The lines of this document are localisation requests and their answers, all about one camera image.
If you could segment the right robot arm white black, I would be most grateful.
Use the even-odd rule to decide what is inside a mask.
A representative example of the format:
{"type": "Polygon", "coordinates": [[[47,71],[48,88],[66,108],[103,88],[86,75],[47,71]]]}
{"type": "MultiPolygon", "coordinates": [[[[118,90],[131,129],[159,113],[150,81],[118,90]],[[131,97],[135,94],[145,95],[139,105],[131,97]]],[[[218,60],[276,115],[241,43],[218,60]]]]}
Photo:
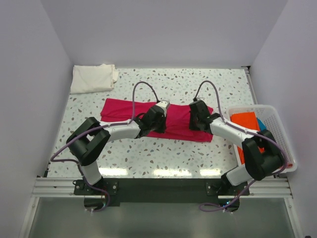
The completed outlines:
{"type": "Polygon", "coordinates": [[[221,114],[210,113],[202,100],[190,103],[189,107],[191,130],[222,137],[242,149],[244,164],[221,176],[219,191],[231,195],[244,182],[251,179],[261,181],[274,172],[285,169],[287,161],[283,149],[269,130],[256,131],[232,123],[221,114]]]}

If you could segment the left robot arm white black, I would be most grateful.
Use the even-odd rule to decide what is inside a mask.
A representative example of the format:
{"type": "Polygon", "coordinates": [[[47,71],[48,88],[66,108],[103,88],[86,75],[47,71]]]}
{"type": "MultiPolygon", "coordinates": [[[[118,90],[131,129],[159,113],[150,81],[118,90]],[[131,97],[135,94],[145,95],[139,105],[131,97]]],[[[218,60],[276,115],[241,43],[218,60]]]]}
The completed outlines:
{"type": "Polygon", "coordinates": [[[119,122],[99,122],[90,117],[68,138],[66,145],[76,157],[80,171],[86,179],[85,189],[91,194],[98,194],[104,187],[97,158],[105,145],[120,139],[138,139],[155,131],[166,130],[167,109],[170,103],[160,101],[151,106],[140,118],[119,122]]]}

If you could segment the magenta t shirt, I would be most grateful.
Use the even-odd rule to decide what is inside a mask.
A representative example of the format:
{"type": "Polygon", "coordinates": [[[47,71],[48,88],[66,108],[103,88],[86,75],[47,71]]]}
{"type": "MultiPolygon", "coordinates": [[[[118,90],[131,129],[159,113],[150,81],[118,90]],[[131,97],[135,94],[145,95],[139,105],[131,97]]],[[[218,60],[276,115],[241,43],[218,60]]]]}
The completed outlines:
{"type": "MultiPolygon", "coordinates": [[[[116,122],[130,119],[132,102],[119,99],[106,99],[101,110],[101,121],[116,122]]],[[[192,142],[211,142],[213,136],[203,131],[189,129],[190,107],[188,105],[170,105],[167,110],[165,133],[150,132],[148,137],[185,140],[192,142]]]]}

